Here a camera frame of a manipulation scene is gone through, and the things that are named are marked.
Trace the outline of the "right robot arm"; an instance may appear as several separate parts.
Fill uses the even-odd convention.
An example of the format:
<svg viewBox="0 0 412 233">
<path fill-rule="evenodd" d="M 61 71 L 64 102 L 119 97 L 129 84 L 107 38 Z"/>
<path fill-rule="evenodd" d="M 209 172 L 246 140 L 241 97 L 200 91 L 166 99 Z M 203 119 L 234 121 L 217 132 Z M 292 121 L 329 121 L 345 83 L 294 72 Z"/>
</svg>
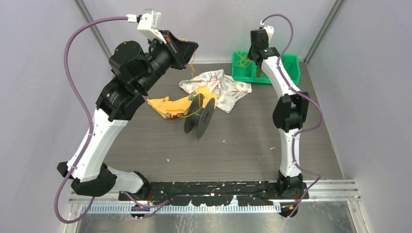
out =
<svg viewBox="0 0 412 233">
<path fill-rule="evenodd" d="M 255 62 L 259 72 L 270 80 L 278 101 L 273 111 L 273 123 L 281 139 L 281 165 L 276 181 L 276 191 L 283 199 L 297 198 L 304 189 L 302 170 L 299 168 L 298 132 L 306 121 L 309 102 L 293 83 L 280 59 L 278 50 L 269 46 L 274 29 L 261 26 L 251 30 L 248 59 Z"/>
</svg>

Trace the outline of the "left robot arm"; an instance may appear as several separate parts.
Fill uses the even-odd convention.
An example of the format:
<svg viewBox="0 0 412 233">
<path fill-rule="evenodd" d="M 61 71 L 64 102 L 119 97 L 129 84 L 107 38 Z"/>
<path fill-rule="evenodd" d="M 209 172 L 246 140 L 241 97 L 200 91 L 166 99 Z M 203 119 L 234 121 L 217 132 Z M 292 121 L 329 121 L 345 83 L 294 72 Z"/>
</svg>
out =
<svg viewBox="0 0 412 233">
<path fill-rule="evenodd" d="M 168 30 L 160 34 L 163 40 L 149 40 L 147 52 L 138 42 L 125 41 L 109 58 L 114 77 L 97 98 L 92 131 L 86 133 L 74 156 L 57 167 L 62 176 L 71 179 L 76 194 L 100 197 L 122 191 L 138 201 L 148 197 L 151 185 L 147 178 L 137 171 L 114 169 L 104 159 L 153 85 L 169 68 L 184 69 L 198 49 L 198 43 L 181 40 Z"/>
</svg>

